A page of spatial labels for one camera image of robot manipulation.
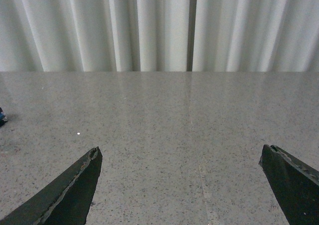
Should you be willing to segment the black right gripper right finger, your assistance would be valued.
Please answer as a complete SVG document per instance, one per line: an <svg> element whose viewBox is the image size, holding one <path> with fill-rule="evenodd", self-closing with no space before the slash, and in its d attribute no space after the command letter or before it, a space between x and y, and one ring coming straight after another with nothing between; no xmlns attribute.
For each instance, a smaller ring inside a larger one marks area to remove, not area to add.
<svg viewBox="0 0 319 225"><path fill-rule="evenodd" d="M275 145L265 144L259 161L291 225L319 223L319 172Z"/></svg>

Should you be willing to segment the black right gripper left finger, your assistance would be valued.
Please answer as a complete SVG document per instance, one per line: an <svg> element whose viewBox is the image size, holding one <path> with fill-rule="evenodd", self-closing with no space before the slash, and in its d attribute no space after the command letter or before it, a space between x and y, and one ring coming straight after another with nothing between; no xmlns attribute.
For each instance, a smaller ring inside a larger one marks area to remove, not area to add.
<svg viewBox="0 0 319 225"><path fill-rule="evenodd" d="M2 225L84 225L101 172L102 153L90 149L37 194L4 217Z"/></svg>

